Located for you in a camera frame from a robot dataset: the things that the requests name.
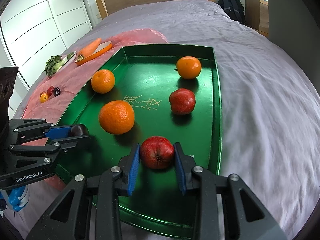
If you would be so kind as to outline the orange oval dish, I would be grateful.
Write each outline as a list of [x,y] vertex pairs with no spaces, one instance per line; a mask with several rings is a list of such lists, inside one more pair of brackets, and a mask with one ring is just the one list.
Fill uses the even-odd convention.
[[94,53],[90,56],[88,56],[87,58],[84,58],[81,61],[76,60],[76,65],[80,66],[88,61],[91,61],[99,56],[101,56],[102,54],[104,54],[105,52],[109,51],[111,48],[113,47],[113,44],[111,41],[106,41],[104,43],[101,43],[97,49],[94,51]]

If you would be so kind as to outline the grey chair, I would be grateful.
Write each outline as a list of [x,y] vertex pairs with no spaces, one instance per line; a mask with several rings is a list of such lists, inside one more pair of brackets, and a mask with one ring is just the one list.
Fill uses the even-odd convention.
[[319,27],[302,0],[268,0],[269,40],[319,82]]

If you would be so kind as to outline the large orange tangerine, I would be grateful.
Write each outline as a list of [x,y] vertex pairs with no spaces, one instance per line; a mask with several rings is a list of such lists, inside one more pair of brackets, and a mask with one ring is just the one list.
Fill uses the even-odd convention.
[[104,131],[113,135],[121,135],[134,126],[135,112],[129,103],[116,100],[101,108],[98,119]]

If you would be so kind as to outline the dark plum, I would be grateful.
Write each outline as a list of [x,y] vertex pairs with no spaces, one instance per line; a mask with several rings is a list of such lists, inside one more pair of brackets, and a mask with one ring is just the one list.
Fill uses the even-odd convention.
[[84,124],[76,124],[71,127],[70,135],[71,137],[89,135],[89,131]]
[[54,87],[53,96],[58,96],[61,94],[61,89],[59,87]]

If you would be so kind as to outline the pink plastic sheet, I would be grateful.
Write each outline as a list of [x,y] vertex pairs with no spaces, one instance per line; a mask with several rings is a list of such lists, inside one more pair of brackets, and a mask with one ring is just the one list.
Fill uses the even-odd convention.
[[[111,41],[112,48],[101,56],[87,63],[77,66],[71,63],[63,70],[58,71],[53,77],[42,77],[36,89],[31,93],[27,105],[22,114],[23,119],[41,119],[47,122],[57,123],[63,115],[67,106],[73,100],[79,90],[91,79],[92,75],[120,48],[147,43],[167,43],[167,38],[159,31],[143,28],[125,31],[110,37],[103,37],[97,33],[96,37],[84,36],[72,47],[72,51],[80,50],[97,38],[103,42]],[[57,86],[61,89],[61,94],[57,97],[51,96],[45,103],[40,103],[40,93],[50,86]]]

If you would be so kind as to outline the patterned round plate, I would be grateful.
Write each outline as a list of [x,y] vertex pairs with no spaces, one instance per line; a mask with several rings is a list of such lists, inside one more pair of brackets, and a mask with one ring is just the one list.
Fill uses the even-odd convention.
[[62,59],[62,62],[63,62],[63,66],[59,69],[59,70],[61,70],[63,67],[67,67],[69,64],[71,64],[74,60],[75,60],[75,57],[76,57],[76,52],[75,52],[75,54],[74,54],[74,56],[71,58],[71,59],[69,59],[69,60],[67,60],[67,55],[63,55],[63,56],[61,56],[61,59]]

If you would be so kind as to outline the white wardrobe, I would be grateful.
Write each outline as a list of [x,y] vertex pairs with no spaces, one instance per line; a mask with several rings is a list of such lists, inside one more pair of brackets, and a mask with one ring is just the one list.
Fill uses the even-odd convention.
[[7,50],[31,86],[46,60],[92,29],[83,0],[11,0],[1,15]]

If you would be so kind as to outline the yellow orange fruit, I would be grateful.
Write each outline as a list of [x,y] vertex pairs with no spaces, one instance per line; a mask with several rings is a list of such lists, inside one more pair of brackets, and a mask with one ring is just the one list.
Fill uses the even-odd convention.
[[42,96],[40,97],[40,103],[44,103],[48,101],[48,99],[49,99],[48,94],[42,94]]

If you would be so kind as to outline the carrot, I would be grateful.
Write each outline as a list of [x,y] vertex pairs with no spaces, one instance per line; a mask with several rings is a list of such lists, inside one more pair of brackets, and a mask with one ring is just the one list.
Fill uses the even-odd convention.
[[82,60],[91,56],[95,52],[95,50],[99,47],[100,42],[101,42],[101,38],[97,38],[96,40],[94,40],[84,48],[80,49],[78,51],[78,58]]

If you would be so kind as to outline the purple bed cover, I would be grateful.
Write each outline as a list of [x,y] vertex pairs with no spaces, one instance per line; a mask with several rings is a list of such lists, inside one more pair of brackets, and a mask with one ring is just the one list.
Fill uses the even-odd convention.
[[221,174],[237,173],[295,237],[319,200],[319,94],[298,64],[206,0],[126,8],[68,49],[96,38],[117,47],[163,39],[213,47],[222,94]]

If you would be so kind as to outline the wooden dresser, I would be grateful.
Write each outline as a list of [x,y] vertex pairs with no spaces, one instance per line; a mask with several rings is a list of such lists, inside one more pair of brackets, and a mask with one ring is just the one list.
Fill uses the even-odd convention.
[[245,0],[246,25],[268,37],[268,2],[265,0]]

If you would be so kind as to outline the small bok choy piece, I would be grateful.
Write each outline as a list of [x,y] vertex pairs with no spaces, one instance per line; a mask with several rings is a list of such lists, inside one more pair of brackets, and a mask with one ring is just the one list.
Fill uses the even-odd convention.
[[71,59],[74,56],[75,52],[71,52],[67,55],[67,60]]

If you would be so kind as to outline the green rectangular tray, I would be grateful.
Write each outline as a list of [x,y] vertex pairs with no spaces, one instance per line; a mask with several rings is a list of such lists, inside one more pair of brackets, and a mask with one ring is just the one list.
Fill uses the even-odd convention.
[[[193,56],[201,63],[202,70],[195,79],[183,79],[176,70],[177,61],[185,56]],[[77,174],[88,178],[102,174],[128,155],[134,143],[153,135],[179,142],[197,165],[219,174],[221,89],[212,47],[167,43],[128,46],[100,68],[113,72],[115,87],[107,94],[98,94],[90,83],[85,84],[58,122],[84,124],[91,137],[87,150],[60,159],[56,173],[65,183]],[[180,88],[195,94],[195,108],[187,115],[171,111],[169,96]],[[105,132],[98,121],[103,105],[114,100],[129,103],[135,112],[133,128],[122,135]],[[124,223],[182,239],[193,234],[195,207],[195,198],[179,190],[173,166],[155,171],[140,164],[132,196],[119,198]]]

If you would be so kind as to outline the lone small red apple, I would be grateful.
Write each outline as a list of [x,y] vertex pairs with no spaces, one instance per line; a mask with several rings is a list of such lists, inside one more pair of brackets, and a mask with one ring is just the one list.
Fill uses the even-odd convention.
[[170,94],[169,102],[172,113],[187,115],[195,108],[195,94],[191,90],[180,88]]

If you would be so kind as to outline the black backpack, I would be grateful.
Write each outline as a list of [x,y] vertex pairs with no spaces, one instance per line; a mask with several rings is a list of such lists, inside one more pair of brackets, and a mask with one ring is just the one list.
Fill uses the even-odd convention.
[[218,5],[234,21],[245,24],[245,9],[240,0],[218,0]]

